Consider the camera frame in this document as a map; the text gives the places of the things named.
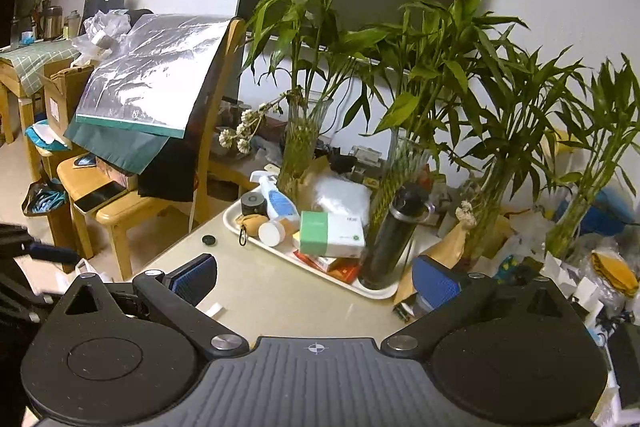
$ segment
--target black tumbler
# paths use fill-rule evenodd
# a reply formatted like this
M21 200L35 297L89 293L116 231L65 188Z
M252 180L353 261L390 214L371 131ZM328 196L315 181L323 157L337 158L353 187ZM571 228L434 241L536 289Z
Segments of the black tumbler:
M376 240L366 246L358 280L370 290L391 285L396 265L427 211L428 193L420 185L407 182L398 188L380 226Z

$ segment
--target gray ribbed plate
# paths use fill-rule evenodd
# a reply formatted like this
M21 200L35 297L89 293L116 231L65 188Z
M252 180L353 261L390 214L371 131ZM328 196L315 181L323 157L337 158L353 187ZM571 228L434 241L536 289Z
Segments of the gray ribbed plate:
M61 426L46 420L40 427ZM372 339L264 337L217 360L175 408L137 427L490 426L444 398L414 360Z

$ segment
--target white tray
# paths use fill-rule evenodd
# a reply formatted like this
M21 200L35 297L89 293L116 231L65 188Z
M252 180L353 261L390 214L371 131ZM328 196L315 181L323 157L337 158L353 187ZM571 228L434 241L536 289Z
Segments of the white tray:
M222 221L225 223L225 227L227 227L231 232L235 233L236 235L240 235L240 227L238 227L238 225L236 224L236 218L241 214L242 214L242 211L240 208L240 200L238 200L236 201L236 203L228 207L228 209L226 209L225 213L222 215ZM376 300L388 299L389 297L392 297L396 293L396 290L398 289L397 282L393 283L391 286L382 288L382 290L369 290L368 288L365 288L362 284L360 284L360 282L357 279L351 284L338 281L337 279L334 279L330 275L327 275L326 273L322 273L320 270L316 270L315 268L311 268L310 266L307 266L302 261L300 261L300 259L298 259L295 255L293 255L295 248L293 247L291 240L288 238L284 241L284 243L278 245L276 248L267 247L267 245L265 245L262 241L255 239L253 237L247 237L247 241L253 243L254 245L257 245L258 247L262 248L263 250L266 250L267 252L277 255L278 257L280 257L281 259L284 259L285 261L289 261L290 263L295 264L299 268L302 268L303 270L306 270L309 273L316 275L317 277L322 277L323 279L329 281L330 283L337 284L338 286L342 286L343 288L349 291L352 291L354 293L357 293L358 295L362 295L367 299L376 299Z

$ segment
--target floor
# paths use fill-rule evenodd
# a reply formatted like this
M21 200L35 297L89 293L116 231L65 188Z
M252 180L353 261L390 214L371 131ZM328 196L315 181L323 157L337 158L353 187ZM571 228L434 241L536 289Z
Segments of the floor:
M14 122L19 122L17 107L12 109ZM25 152L24 137L18 129L11 145L7 145L0 137L0 223L17 223L28 227L33 237L43 243L52 243L49 225L45 217L24 217L21 204L31 183L30 172ZM229 203L209 198L212 215L221 212ZM151 219L129 230L131 264L133 273L139 272L153 258L158 256L172 244L179 241L188 232L189 217L186 212L190 205L183 205L181 210L170 207L161 216ZM113 280L120 281L120 272L114 254L111 252L108 237L104 229L95 221L88 220L89 234L96 255L90 263L99 273L106 273ZM17 259L20 267L27 275L34 292L63 291L74 275L67 276L59 267L34 261L30 257ZM28 413L24 427L35 423L35 418Z

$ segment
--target chair backrest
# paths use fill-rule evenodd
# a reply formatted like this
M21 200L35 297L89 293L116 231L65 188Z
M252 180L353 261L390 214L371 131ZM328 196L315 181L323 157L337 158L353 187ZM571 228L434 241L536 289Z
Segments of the chair backrest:
M225 93L226 83L233 74L239 74L236 70L238 61L237 54L242 53L244 49L245 23L242 19L233 19L229 23L224 41L220 44L224 49L224 57L220 74L216 79L216 88L209 100L209 110L205 120L204 129L202 131L202 140L198 151L198 164L196 171L198 174L198 182L200 186L207 184L207 169L209 168L209 152L211 149L211 139L218 121L218 112L220 110L220 102Z

